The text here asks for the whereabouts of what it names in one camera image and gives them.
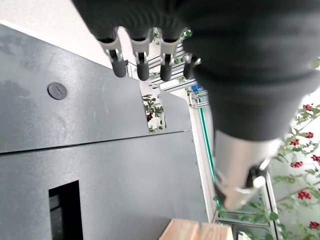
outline green leaf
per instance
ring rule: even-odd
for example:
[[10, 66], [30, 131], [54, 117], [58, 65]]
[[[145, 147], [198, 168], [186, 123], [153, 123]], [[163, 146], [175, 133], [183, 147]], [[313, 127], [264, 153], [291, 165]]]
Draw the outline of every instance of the green leaf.
[[274, 240], [274, 237], [270, 233], [267, 233], [264, 237], [264, 240]]
[[260, 205], [258, 203], [249, 202], [248, 205], [254, 209], [258, 209]]
[[279, 223], [278, 227], [281, 229], [281, 231], [285, 231], [286, 230], [286, 226], [284, 224]]
[[278, 214], [276, 214], [275, 212], [272, 212], [272, 213], [270, 213], [269, 218], [271, 221], [275, 221], [278, 219]]

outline wooden board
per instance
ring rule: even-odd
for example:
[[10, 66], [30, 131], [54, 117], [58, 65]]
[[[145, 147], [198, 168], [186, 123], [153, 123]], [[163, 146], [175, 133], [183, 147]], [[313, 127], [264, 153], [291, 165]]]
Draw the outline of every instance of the wooden board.
[[233, 240], [231, 228], [218, 224], [203, 223], [199, 240]]
[[203, 223], [201, 231], [196, 221], [172, 219], [159, 240], [233, 240], [231, 228]]
[[172, 219], [159, 240], [198, 240], [199, 223]]

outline metal clamp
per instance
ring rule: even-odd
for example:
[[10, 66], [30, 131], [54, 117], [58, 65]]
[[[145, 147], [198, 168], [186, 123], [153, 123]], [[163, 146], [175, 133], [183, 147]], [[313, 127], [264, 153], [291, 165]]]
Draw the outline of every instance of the metal clamp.
[[[136, 61], [136, 64], [137, 65], [139, 65], [139, 64], [141, 64], [141, 63], [147, 63], [148, 61], [147, 61], [147, 56], [148, 56], [148, 54], [145, 52], [145, 51], [143, 51], [143, 52], [133, 52], [134, 53], [134, 57], [135, 57], [135, 61]], [[141, 62], [141, 59], [140, 59], [140, 57], [139, 57], [139, 54], [143, 54], [143, 62]]]
[[150, 44], [150, 34], [148, 34], [148, 37], [145, 40], [142, 41], [136, 41], [131, 39], [131, 46], [132, 46], [132, 51], [133, 54], [135, 55], [136, 53], [146, 53], [146, 55], [149, 55], [149, 44]]
[[160, 62], [161, 65], [165, 65], [166, 63], [169, 66], [174, 64], [174, 56], [177, 52], [177, 47], [179, 44], [179, 39], [174, 42], [166, 42], [161, 38], [161, 54], [160, 54]]
[[105, 54], [107, 54], [110, 58], [111, 63], [113, 63], [115, 60], [118, 62], [122, 61], [123, 55], [122, 55], [122, 48], [121, 43], [118, 34], [116, 35], [116, 38], [113, 42], [105, 43], [99, 41], [103, 51]]

